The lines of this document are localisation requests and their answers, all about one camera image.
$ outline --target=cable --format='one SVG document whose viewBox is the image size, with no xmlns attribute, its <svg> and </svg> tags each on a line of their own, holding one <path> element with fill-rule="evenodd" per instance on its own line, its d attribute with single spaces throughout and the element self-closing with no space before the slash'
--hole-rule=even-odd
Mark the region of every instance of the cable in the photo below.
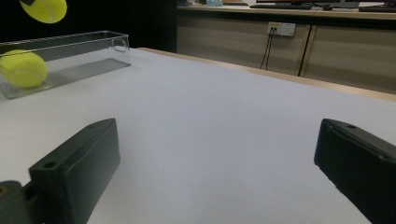
<svg viewBox="0 0 396 224">
<path fill-rule="evenodd" d="M 270 48 L 268 49 L 267 62 L 265 63 L 265 70 L 268 70 L 268 60 L 270 59 L 271 46 L 272 46 L 272 38 L 273 38 L 273 37 L 274 37 L 274 33 L 270 36 Z"/>
<path fill-rule="evenodd" d="M 267 47 L 265 48 L 264 57 L 262 57 L 262 65 L 264 64 L 265 56 L 267 55 L 267 50 L 268 50 L 268 46 L 270 45 L 271 36 L 274 34 L 274 31 L 275 31 L 275 30 L 276 30 L 276 29 L 271 28 L 270 34 L 268 35 Z"/>
</svg>

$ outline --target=yellow tennis ball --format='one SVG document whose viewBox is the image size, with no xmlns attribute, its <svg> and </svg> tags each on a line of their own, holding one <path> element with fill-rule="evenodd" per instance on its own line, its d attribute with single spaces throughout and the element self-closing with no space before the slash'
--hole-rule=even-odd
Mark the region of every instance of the yellow tennis ball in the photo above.
<svg viewBox="0 0 396 224">
<path fill-rule="evenodd" d="M 44 60 L 33 52 L 14 49 L 0 58 L 0 73 L 16 87 L 30 88 L 41 84 L 48 75 Z"/>
<path fill-rule="evenodd" d="M 21 5 L 29 16 L 44 23 L 60 21 L 67 11 L 65 0 L 35 0 L 31 6 L 23 2 Z"/>
</svg>

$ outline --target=power outlet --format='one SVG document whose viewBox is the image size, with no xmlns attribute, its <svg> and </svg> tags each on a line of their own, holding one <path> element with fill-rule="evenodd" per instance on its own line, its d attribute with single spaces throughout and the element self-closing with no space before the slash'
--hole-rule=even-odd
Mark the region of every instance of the power outlet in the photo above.
<svg viewBox="0 0 396 224">
<path fill-rule="evenodd" d="M 275 21 L 268 22 L 267 34 L 280 35 L 280 26 L 281 25 L 282 25 L 282 23 L 280 23 L 280 22 L 275 22 Z"/>
<path fill-rule="evenodd" d="M 295 23 L 282 23 L 280 26 L 280 35 L 294 36 L 295 29 Z"/>
<path fill-rule="evenodd" d="M 268 22 L 267 34 L 294 36 L 295 23 Z"/>
</svg>

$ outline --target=clear plastic box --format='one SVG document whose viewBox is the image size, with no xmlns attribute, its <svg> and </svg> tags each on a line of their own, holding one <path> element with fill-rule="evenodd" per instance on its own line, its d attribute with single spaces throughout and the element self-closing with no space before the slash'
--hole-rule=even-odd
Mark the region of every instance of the clear plastic box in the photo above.
<svg viewBox="0 0 396 224">
<path fill-rule="evenodd" d="M 26 62 L 32 58 L 32 56 L 27 57 L 29 53 L 38 55 L 44 61 L 48 74 L 41 83 L 33 87 L 22 87 L 21 84 L 15 83 L 15 80 L 24 78 L 17 73 L 25 72 L 23 75 L 27 74 L 28 78 L 32 75 L 29 71 L 37 70 L 37 65 Z M 0 91 L 8 99 L 13 99 L 130 64 L 128 35 L 110 31 L 2 43 L 0 44 Z"/>
</svg>

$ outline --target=white table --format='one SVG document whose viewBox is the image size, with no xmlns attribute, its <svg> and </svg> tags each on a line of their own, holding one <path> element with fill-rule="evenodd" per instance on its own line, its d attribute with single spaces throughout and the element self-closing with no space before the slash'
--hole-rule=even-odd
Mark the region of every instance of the white table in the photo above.
<svg viewBox="0 0 396 224">
<path fill-rule="evenodd" d="M 26 184 L 74 133 L 116 118 L 121 166 L 89 223 L 368 223 L 314 165 L 319 125 L 339 119 L 396 144 L 395 96 L 131 54 L 130 67 L 0 98 L 0 180 Z"/>
</svg>

